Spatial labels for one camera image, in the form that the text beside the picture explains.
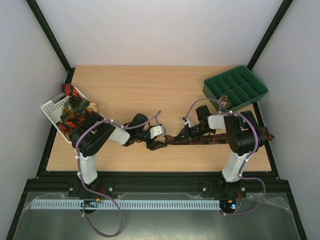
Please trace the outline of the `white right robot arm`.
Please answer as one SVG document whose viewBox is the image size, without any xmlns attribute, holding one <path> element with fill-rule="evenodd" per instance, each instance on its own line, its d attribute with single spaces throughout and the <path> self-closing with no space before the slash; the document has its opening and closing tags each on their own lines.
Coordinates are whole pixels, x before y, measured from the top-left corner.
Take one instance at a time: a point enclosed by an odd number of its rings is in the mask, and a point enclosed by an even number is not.
<svg viewBox="0 0 320 240">
<path fill-rule="evenodd" d="M 249 111 L 211 114 L 208 108 L 196 109 L 198 124 L 190 125 L 184 117 L 184 128 L 177 136 L 165 136 L 168 145 L 217 145 L 228 144 L 231 153 L 222 170 L 224 180 L 218 191 L 229 196 L 236 189 L 234 182 L 243 177 L 244 168 L 251 156 L 264 145 L 265 133 Z"/>
</svg>

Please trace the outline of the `brown red patterned tie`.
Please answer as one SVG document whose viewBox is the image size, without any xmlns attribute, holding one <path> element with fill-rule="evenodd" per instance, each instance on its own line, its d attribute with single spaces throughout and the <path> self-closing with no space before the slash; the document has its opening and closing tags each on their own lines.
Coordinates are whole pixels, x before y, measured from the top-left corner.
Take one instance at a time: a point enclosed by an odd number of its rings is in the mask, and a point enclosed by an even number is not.
<svg viewBox="0 0 320 240">
<path fill-rule="evenodd" d="M 189 143 L 175 143 L 175 136 L 166 134 L 164 136 L 164 143 L 167 145 L 216 145 L 216 144 L 228 144 L 227 133 L 215 133 L 215 134 L 205 134 L 200 137 L 190 137 L 191 141 Z"/>
</svg>

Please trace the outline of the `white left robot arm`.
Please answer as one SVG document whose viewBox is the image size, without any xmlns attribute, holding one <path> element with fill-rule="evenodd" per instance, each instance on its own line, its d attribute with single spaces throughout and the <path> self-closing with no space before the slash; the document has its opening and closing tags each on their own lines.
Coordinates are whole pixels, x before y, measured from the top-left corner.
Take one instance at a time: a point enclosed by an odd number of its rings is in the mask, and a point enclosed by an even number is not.
<svg viewBox="0 0 320 240">
<path fill-rule="evenodd" d="M 167 146 L 156 140 L 165 134 L 166 129 L 158 122 L 157 115 L 148 118 L 138 113 L 130 122 L 118 125 L 112 119 L 106 120 L 101 114 L 93 112 L 86 118 L 79 119 L 69 134 L 78 161 L 77 175 L 87 185 L 97 179 L 97 153 L 107 140 L 124 147 L 145 142 L 147 149 L 153 151 Z"/>
</svg>

